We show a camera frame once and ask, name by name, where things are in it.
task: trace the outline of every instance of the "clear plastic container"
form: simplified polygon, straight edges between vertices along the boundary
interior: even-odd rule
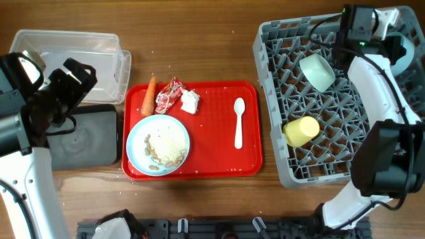
[[[46,63],[44,77],[61,68],[73,58],[96,69],[98,83],[83,102],[120,104],[127,92],[131,54],[122,50],[115,34],[72,31],[20,30],[13,40],[10,52],[33,50]]]

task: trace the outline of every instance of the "carrot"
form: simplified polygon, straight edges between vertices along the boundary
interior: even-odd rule
[[[151,81],[149,82],[149,86],[147,87],[145,99],[143,100],[143,103],[141,105],[141,115],[143,117],[151,116],[153,114],[153,103],[154,103],[154,96],[155,96],[155,85],[157,83],[157,78],[152,77]]]

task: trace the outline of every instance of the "white bowl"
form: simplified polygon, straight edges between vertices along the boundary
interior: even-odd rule
[[[318,54],[305,57],[299,61],[304,76],[319,92],[326,91],[335,81],[335,73],[327,61]]]
[[[145,138],[148,134],[152,134],[153,131],[159,129],[160,127],[168,127],[169,125],[177,125],[183,130],[183,133],[186,137],[187,142],[187,151],[186,154],[180,163],[179,166],[176,167],[166,167],[164,165],[159,166],[157,163],[152,161],[152,156],[147,156],[145,154]],[[164,176],[169,173],[172,173],[176,171],[185,161],[187,158],[187,155],[189,154],[191,141],[189,139],[189,134],[187,133],[187,130],[185,126],[183,126],[180,121],[177,119],[171,117],[171,116],[164,116],[164,115],[154,115],[149,116],[141,120],[139,123],[137,123],[133,129],[131,129],[130,134],[127,138],[127,156],[130,161],[130,163],[141,173],[144,173],[149,176]],[[159,167],[159,170],[152,170],[149,168],[150,165],[154,165]]]

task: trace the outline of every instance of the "rice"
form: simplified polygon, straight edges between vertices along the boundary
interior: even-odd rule
[[[186,140],[183,130],[177,124],[170,123],[152,132],[149,143],[157,158],[165,165],[169,162],[176,163],[177,158],[186,152]]]

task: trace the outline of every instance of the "plastic spoon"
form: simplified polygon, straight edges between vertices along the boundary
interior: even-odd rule
[[[234,136],[234,147],[242,148],[242,114],[245,111],[245,102],[242,98],[237,98],[234,102],[234,111],[238,116],[236,121],[236,135]]]

